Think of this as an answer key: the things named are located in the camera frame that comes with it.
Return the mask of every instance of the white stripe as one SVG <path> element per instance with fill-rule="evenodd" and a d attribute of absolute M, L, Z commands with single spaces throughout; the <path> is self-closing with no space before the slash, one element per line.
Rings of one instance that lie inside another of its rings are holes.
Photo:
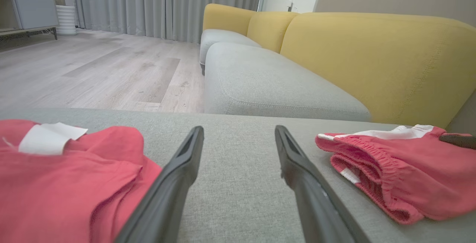
<path fill-rule="evenodd" d="M 333 137 L 333 136 L 330 136 L 330 135 L 327 135 L 327 134 L 323 134 L 323 133 L 319 133 L 319 134 L 318 134 L 318 138 L 323 138 L 323 139 L 329 140 L 329 141 L 333 141 L 333 140 L 334 140 L 334 137 Z"/>
<path fill-rule="evenodd" d="M 7 141 L 7 138 L 2 137 L 2 139 L 8 146 L 10 146 L 11 148 L 15 148 L 15 146 L 13 146 L 13 144 L 11 144 L 9 141 Z"/>
<path fill-rule="evenodd" d="M 359 183 L 360 179 L 355 175 L 351 170 L 348 168 L 343 169 L 340 174 L 344 176 L 347 180 L 352 182 L 353 184 Z"/>

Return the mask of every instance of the white tag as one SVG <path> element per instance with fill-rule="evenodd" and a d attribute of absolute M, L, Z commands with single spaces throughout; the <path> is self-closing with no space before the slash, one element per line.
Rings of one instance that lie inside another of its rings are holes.
<path fill-rule="evenodd" d="M 351 170 L 348 168 L 343 169 L 340 174 L 344 176 L 347 180 L 352 182 L 353 184 L 359 183 L 360 179 L 355 175 Z"/>
<path fill-rule="evenodd" d="M 53 131 L 54 133 L 64 135 L 73 140 L 77 140 L 88 131 L 88 129 L 69 126 L 61 122 L 58 122 L 56 124 L 41 124 L 41 126 L 47 128 L 50 131 Z"/>
<path fill-rule="evenodd" d="M 88 130 L 63 123 L 33 126 L 18 146 L 18 151 L 28 154 L 61 155 L 65 144 L 76 140 Z"/>

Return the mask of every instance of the white vase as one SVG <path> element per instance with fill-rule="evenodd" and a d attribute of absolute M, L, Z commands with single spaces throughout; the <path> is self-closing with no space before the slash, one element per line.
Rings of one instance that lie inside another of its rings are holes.
<path fill-rule="evenodd" d="M 56 27 L 56 33 L 59 36 L 74 36 L 76 31 L 76 18 L 74 6 L 60 6 L 56 5 L 58 12 L 59 27 Z"/>

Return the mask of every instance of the sofa backrest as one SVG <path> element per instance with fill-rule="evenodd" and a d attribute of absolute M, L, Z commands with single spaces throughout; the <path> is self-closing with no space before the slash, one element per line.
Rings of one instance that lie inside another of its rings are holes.
<path fill-rule="evenodd" d="M 228 30 L 246 36 L 250 19 L 255 14 L 253 10 L 223 4 L 207 4 L 203 14 L 203 29 Z"/>
<path fill-rule="evenodd" d="M 257 12 L 250 19 L 247 36 L 263 48 L 279 53 L 287 26 L 297 15 L 287 11 Z"/>
<path fill-rule="evenodd" d="M 444 128 L 476 88 L 476 29 L 452 19 L 304 13 L 280 53 L 360 100 L 374 122 Z"/>

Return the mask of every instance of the shelf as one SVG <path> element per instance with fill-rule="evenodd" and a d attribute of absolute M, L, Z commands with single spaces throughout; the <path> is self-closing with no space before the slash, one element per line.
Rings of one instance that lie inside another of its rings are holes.
<path fill-rule="evenodd" d="M 8 31 L 12 31 L 12 30 L 17 30 L 17 29 L 15 29 L 15 28 L 0 28 L 0 34 L 2 32 L 8 32 Z"/>
<path fill-rule="evenodd" d="M 40 31 L 40 30 L 50 29 L 50 28 L 58 27 L 58 26 L 59 25 L 45 26 L 45 27 L 38 27 L 38 28 L 30 28 L 30 29 L 16 29 L 16 30 L 13 30 L 13 31 L 0 32 L 0 36 L 11 35 L 11 34 L 16 34 L 16 33 Z"/>

